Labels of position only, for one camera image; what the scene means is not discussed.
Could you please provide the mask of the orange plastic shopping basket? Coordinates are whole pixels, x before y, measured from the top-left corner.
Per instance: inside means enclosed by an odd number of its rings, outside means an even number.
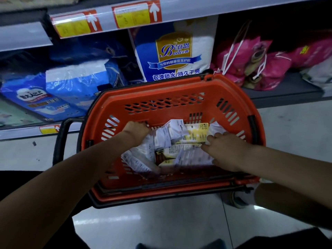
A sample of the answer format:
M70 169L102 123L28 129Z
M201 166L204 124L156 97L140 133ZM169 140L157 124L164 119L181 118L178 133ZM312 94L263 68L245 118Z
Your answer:
M102 92L82 121L77 151L106 141L128 121L144 122L153 130L170 119L188 123L217 121L228 132L252 144L265 145L261 117L247 94L220 74L152 82ZM248 191L257 176L219 167L181 169L171 175L143 177L120 158L88 195L101 209L222 191Z

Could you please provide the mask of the person's left forearm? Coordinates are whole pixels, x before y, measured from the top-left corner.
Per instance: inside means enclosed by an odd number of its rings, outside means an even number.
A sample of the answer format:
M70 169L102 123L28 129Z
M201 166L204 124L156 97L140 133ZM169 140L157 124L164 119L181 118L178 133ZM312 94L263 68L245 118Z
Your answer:
M112 161L137 146L129 131L52 166L0 201L0 249L42 249Z

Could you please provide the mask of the white blue gold diaper pack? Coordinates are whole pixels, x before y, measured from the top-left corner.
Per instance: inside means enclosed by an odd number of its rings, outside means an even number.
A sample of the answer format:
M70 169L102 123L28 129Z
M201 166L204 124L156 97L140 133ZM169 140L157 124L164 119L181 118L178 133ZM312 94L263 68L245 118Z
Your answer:
M144 82L183 78L210 67L218 15L128 29Z

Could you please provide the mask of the person's right hand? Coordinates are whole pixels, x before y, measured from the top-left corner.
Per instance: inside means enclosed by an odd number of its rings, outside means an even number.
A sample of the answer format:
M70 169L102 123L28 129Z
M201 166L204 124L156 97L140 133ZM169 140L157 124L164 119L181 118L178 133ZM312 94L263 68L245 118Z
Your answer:
M226 171L242 171L246 153L252 147L250 143L229 132L208 135L207 141L207 145L217 144L217 160L213 160L214 165Z

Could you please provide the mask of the white snack packet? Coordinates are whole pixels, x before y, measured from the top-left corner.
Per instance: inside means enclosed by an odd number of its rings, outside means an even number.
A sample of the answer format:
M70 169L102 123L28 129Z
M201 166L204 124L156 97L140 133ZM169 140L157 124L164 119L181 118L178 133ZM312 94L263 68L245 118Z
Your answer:
M156 163L155 153L171 147L171 137L167 127L152 130L136 149L149 161Z

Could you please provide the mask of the person's left hand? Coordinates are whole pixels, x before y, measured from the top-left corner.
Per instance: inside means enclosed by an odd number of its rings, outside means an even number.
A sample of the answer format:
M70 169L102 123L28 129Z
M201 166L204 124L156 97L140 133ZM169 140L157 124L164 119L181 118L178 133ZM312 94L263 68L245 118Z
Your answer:
M141 145L139 144L139 122L129 121L121 134L131 148Z

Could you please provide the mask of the grey metal store shelf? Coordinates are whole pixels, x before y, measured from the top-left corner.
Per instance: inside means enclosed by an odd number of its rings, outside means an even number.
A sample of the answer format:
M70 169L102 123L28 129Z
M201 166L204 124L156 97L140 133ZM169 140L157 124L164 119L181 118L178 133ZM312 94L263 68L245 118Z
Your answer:
M118 30L113 8L139 3L160 4L162 22L219 15L254 8L271 7L312 0L81 0L77 4L29 11L0 13L0 52L51 46L56 25L84 20L83 12L95 11L102 32Z
M323 97L324 92L322 89L306 82L298 73L286 74L285 79L276 88L270 91L255 91L250 89L243 90L254 102L256 108L269 108L291 104L311 103L322 100L332 100L332 96ZM41 134L39 126L0 130L0 141L34 138L40 136L44 135Z

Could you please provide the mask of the white plastic pack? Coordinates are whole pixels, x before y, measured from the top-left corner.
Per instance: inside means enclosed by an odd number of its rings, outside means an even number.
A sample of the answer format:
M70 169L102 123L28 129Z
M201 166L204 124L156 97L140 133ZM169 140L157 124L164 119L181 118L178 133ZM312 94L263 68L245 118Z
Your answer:
M300 73L302 79L323 90L323 97L332 96L332 56Z

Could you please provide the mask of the green diaper pack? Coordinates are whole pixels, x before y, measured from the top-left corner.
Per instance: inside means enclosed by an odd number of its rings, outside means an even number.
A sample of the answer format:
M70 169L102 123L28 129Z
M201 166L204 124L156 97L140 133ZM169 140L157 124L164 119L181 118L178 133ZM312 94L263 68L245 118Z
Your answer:
M41 123L38 117L0 96L0 130Z

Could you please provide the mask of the pink drawstring bag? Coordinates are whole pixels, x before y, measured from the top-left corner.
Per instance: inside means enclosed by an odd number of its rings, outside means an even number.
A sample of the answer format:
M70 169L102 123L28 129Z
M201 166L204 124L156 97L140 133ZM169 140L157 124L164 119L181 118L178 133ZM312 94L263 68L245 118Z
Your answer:
M302 43L289 53L291 68L305 69L317 65L332 56L332 37Z
M210 69L219 72L241 87L247 77L264 62L272 40L242 39L234 43L226 39L214 47Z
M246 77L242 87L255 91L269 91L278 86L292 65L287 52L273 52L264 56L259 67Z

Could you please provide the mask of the person's right forearm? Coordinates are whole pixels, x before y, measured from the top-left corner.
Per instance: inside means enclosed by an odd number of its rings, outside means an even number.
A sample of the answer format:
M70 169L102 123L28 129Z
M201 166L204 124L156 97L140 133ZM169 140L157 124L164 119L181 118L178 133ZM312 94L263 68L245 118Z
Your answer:
M251 145L238 166L332 210L332 163Z

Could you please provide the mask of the dark blue diaper pack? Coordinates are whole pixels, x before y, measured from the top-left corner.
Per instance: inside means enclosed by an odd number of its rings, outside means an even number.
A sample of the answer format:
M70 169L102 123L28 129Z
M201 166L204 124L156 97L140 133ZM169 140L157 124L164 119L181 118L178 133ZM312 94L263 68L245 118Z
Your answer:
M49 57L65 64L107 58L117 63L129 84L144 82L127 30L62 39L49 48Z

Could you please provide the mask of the blue diaper pack white label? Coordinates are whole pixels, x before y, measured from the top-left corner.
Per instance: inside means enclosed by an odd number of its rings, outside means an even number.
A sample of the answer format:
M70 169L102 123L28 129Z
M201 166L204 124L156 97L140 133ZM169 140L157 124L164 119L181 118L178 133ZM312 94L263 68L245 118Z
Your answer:
M55 96L46 89L46 74L5 80L1 93L12 102L39 114L45 121L57 122L85 116L85 111Z

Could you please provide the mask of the grey printed snack packet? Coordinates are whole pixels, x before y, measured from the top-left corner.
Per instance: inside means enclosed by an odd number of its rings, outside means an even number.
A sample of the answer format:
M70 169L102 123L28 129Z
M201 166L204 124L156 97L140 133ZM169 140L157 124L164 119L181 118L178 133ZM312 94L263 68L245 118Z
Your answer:
M212 166L213 158L203 151L200 147L195 149L181 150L174 164L180 167L193 168L193 167L205 167Z

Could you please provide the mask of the pile of white yellow packets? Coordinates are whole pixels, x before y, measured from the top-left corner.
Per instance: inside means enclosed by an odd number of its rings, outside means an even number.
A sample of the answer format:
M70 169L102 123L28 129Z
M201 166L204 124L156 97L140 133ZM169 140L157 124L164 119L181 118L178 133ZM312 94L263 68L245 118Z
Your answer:
M217 122L185 124L182 119L171 119L162 127L167 127L171 137L171 147L155 153L156 163L149 161L135 147L121 155L122 161L133 171L145 178L172 175L178 171L196 170L205 167L186 168L174 164L181 150L195 149L208 144L207 136L224 133L226 130Z

